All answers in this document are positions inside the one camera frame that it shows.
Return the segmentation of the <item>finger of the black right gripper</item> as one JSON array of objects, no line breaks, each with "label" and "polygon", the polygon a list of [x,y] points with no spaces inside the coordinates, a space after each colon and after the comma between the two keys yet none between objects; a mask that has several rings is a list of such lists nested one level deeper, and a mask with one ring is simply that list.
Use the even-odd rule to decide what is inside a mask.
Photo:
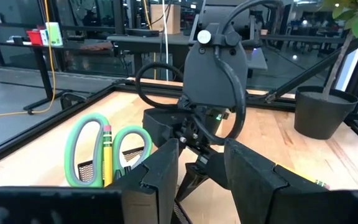
[{"label": "finger of the black right gripper", "polygon": [[204,181],[209,179],[203,166],[196,162],[186,163],[186,174],[177,191],[176,200],[182,201],[189,194],[199,187]]},{"label": "finger of the black right gripper", "polygon": [[224,189],[229,189],[222,152],[213,154],[206,163],[205,171],[210,179]]}]

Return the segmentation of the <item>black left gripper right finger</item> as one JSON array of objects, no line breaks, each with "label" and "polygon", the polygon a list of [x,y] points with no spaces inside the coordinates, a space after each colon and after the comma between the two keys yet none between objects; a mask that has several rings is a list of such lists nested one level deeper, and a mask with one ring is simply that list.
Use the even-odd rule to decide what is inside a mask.
[{"label": "black left gripper right finger", "polygon": [[358,190],[328,190],[234,139],[224,163],[241,223],[358,223]]}]

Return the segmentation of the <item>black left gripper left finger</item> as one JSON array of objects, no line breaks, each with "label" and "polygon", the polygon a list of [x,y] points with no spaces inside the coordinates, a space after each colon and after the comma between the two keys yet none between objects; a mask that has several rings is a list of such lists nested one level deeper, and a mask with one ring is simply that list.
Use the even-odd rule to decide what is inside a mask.
[{"label": "black left gripper left finger", "polygon": [[168,140],[105,189],[0,187],[0,223],[170,223],[178,147]]}]

